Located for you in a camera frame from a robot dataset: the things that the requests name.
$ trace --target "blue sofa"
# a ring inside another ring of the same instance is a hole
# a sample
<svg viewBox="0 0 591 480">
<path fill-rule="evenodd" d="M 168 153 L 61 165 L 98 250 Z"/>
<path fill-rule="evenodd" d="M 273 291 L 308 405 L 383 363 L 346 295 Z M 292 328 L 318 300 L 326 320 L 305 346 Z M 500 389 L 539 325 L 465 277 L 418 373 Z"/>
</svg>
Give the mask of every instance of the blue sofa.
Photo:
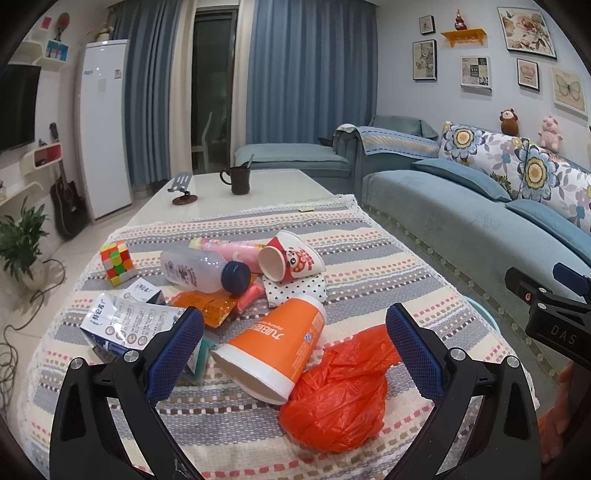
<svg viewBox="0 0 591 480">
<path fill-rule="evenodd" d="M 370 127 L 383 128 L 436 139 L 435 132 L 424 120 L 406 116 L 375 115 Z M 363 177 L 376 171 L 389 170 L 393 157 L 372 157 L 366 163 L 361 139 L 356 132 L 336 131 L 332 148 L 317 144 L 253 144 L 236 151 L 237 166 L 254 159 L 251 168 L 297 168 L 334 194 L 354 193 L 361 198 Z"/>
<path fill-rule="evenodd" d="M 591 174 L 527 139 L 447 127 L 440 158 L 366 176 L 362 206 L 493 314 L 532 373 L 542 403 L 551 402 L 550 379 L 566 359 L 527 338 L 528 306 L 505 288 L 504 277 L 509 267 L 517 267 L 555 293 L 582 301 L 553 278 L 552 270 L 562 262 L 591 277 L 589 226 L 586 218 L 569 214 L 580 211 L 582 187 L 590 185 Z M 475 139 L 470 146 L 454 143 L 454 138 L 469 136 Z M 537 176 L 540 166 L 545 185 L 534 181 L 543 178 Z M 566 176 L 568 184 L 578 182 L 576 189 L 564 188 Z M 587 202 L 584 208 L 591 216 L 589 200 L 585 197 L 583 204 Z M 576 201 L 576 208 L 564 209 Z"/>
</svg>

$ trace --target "brown stuffed monkey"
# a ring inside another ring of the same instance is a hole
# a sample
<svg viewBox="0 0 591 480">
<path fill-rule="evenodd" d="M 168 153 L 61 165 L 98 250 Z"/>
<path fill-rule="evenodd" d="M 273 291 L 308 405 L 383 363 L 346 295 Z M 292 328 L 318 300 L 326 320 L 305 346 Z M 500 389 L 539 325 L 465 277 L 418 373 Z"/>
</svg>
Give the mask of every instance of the brown stuffed monkey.
<svg viewBox="0 0 591 480">
<path fill-rule="evenodd" d="M 519 136 L 519 125 L 517 124 L 519 118 L 512 108 L 503 110 L 499 120 L 501 121 L 501 132 L 512 137 Z"/>
</svg>

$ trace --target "plastic bottle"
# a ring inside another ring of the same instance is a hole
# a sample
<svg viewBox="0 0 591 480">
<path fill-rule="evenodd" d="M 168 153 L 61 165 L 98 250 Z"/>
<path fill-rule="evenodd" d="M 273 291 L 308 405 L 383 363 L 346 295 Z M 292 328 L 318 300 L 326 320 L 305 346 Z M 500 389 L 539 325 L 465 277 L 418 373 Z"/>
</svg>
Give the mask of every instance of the plastic bottle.
<svg viewBox="0 0 591 480">
<path fill-rule="evenodd" d="M 252 273 L 262 273 L 258 262 L 258 255 L 264 245 L 257 245 L 247 242 L 228 242 L 215 238 L 194 238 L 191 248 L 200 248 L 210 252 L 217 252 L 228 261 L 235 260 L 248 265 Z"/>
<path fill-rule="evenodd" d="M 242 295 L 251 282 L 251 271 L 242 262 L 227 262 L 217 252 L 189 247 L 169 247 L 160 254 L 167 280 L 185 290 L 214 293 L 224 289 Z"/>
</svg>

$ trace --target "person's hand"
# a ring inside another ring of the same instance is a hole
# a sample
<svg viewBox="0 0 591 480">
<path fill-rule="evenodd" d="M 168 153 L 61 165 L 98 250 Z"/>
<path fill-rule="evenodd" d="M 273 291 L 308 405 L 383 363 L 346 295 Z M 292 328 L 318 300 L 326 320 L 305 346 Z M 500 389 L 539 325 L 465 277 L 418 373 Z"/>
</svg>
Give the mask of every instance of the person's hand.
<svg viewBox="0 0 591 480">
<path fill-rule="evenodd" d="M 562 434 L 570 422 L 569 388 L 572 376 L 573 363 L 570 362 L 558 376 L 558 394 L 554 407 L 538 419 L 543 464 L 550 463 L 562 453 Z"/>
</svg>

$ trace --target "pink stuffed pig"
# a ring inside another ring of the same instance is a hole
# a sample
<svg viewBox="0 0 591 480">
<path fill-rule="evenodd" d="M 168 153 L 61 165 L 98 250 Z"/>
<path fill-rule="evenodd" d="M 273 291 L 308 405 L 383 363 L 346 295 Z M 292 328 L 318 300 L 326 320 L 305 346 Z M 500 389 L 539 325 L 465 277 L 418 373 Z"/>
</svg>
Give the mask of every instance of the pink stuffed pig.
<svg viewBox="0 0 591 480">
<path fill-rule="evenodd" d="M 539 133 L 541 137 L 540 146 L 548 150 L 558 153 L 560 148 L 560 141 L 563 139 L 558 130 L 558 120 L 553 116 L 545 116 L 542 123 L 542 131 Z"/>
</svg>

